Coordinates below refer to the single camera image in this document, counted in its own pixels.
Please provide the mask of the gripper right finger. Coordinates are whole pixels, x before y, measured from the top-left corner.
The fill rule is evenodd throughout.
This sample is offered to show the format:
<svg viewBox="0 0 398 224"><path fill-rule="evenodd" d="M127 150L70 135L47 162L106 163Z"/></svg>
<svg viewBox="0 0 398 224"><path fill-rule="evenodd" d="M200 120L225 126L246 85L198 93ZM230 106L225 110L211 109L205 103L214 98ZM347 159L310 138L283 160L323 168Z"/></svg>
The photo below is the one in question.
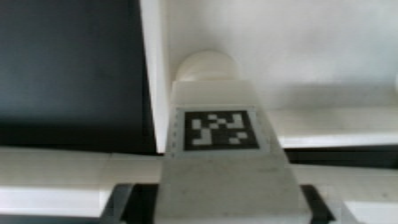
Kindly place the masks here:
<svg viewBox="0 0 398 224"><path fill-rule="evenodd" d="M310 209L308 224L354 224L354 217L342 201L323 196L312 185L301 185L299 189Z"/></svg>

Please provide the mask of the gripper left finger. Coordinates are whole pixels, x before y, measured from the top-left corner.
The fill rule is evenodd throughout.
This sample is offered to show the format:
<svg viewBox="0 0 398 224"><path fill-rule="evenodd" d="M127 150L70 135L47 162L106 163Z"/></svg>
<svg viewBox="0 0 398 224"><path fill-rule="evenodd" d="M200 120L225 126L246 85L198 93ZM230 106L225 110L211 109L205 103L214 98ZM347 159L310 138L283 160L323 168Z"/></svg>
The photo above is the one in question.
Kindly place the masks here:
<svg viewBox="0 0 398 224"><path fill-rule="evenodd" d="M155 184L116 184L99 215L99 224L154 224L155 193Z"/></svg>

